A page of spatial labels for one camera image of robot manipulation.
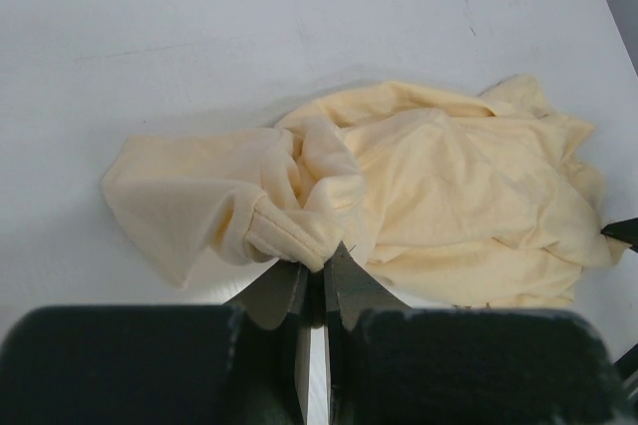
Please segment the cream yellow t shirt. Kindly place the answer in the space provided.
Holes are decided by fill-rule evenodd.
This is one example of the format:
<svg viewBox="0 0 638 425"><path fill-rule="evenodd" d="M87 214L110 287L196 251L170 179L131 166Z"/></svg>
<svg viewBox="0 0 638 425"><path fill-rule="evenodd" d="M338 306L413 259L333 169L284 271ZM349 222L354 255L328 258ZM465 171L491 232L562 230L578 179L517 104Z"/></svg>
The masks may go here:
<svg viewBox="0 0 638 425"><path fill-rule="evenodd" d="M384 284L434 302L560 307L625 250L602 233L602 175L576 155L592 130L527 75L477 96L386 82L271 128L131 137L102 187L178 285L207 252L317 271L345 245Z"/></svg>

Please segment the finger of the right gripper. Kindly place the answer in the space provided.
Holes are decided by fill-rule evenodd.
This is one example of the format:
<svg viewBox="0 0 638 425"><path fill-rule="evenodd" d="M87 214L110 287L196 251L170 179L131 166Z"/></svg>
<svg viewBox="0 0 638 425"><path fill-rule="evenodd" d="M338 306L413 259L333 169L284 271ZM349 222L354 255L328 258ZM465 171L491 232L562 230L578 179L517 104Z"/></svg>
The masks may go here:
<svg viewBox="0 0 638 425"><path fill-rule="evenodd" d="M606 225L601 233L630 246L631 250L638 248L638 218L630 218Z"/></svg>

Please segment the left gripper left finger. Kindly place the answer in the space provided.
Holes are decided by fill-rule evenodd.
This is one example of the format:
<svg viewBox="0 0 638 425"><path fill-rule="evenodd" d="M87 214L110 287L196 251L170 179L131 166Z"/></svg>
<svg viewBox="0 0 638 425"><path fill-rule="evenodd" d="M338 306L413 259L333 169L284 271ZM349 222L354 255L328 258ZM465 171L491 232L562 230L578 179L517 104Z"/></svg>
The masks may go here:
<svg viewBox="0 0 638 425"><path fill-rule="evenodd" d="M275 330L289 316L302 316L308 270L304 265L279 260L229 299L260 328Z"/></svg>

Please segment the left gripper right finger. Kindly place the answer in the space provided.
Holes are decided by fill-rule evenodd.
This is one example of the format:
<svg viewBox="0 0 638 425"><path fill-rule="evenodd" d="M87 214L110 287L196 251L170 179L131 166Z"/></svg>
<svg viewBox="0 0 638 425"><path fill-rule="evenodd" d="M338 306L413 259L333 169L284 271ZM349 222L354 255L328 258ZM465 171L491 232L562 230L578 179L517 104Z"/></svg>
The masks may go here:
<svg viewBox="0 0 638 425"><path fill-rule="evenodd" d="M410 309L359 265L344 243L324 265L323 288L326 326L333 331L352 331L369 309Z"/></svg>

